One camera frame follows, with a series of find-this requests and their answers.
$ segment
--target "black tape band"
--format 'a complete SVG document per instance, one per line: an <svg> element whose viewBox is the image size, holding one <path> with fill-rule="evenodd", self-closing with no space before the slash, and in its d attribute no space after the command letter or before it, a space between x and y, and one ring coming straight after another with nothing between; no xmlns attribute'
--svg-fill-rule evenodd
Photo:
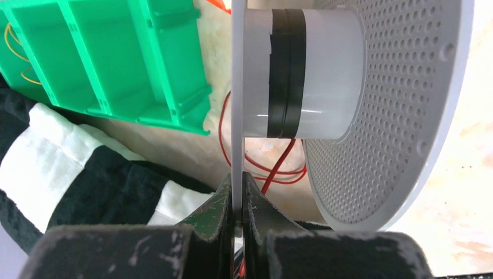
<svg viewBox="0 0 493 279"><path fill-rule="evenodd" d="M267 137L294 138L305 86L306 23L302 10L272 10Z"/></svg>

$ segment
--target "perforated white disc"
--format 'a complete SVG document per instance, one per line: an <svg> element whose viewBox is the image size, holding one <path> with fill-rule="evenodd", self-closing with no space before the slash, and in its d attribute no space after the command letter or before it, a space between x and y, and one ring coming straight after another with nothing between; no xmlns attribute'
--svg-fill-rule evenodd
<svg viewBox="0 0 493 279"><path fill-rule="evenodd" d="M305 141L312 190L335 230L383 230L414 201L445 140L465 72L474 2L315 3L315 9L358 9L367 57L349 130L336 141Z"/></svg>

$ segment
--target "white cylindrical container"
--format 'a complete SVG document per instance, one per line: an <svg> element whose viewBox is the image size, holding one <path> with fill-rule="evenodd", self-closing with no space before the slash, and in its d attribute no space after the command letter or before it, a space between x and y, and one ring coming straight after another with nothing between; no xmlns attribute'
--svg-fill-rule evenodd
<svg viewBox="0 0 493 279"><path fill-rule="evenodd" d="M305 83L297 138L336 140L358 108L365 66L363 29L351 10L303 10ZM267 137L271 10L247 10L244 41L244 135Z"/></svg>

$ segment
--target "beige background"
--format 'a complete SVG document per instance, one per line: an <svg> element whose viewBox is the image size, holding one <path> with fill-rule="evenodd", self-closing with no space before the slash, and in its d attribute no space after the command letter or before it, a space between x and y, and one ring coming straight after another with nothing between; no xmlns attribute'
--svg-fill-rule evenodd
<svg viewBox="0 0 493 279"><path fill-rule="evenodd" d="M231 84L231 18L205 0L195 0L206 75L213 86L212 110L201 137L111 120L95 124L148 160L167 165L216 187L230 172L217 141L224 96ZM310 6L310 1L254 0L254 7ZM424 249L436 276L493 272L493 1L475 5L473 39L465 80L453 125L424 190L392 228L411 235ZM230 114L224 136L229 148ZM246 152L272 166L287 142L247 139ZM282 170L302 165L299 143ZM254 170L248 164L248 170ZM323 221L304 178L295 185L274 184L267 193L289 217Z"/></svg>

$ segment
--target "green plastic tray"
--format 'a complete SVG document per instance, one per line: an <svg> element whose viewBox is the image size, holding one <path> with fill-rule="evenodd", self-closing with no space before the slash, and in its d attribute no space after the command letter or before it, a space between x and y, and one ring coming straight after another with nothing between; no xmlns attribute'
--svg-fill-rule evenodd
<svg viewBox="0 0 493 279"><path fill-rule="evenodd" d="M196 134L212 92L203 69L192 0L7 0L0 43L10 87L40 102L91 116ZM26 81L25 75L42 85Z"/></svg>

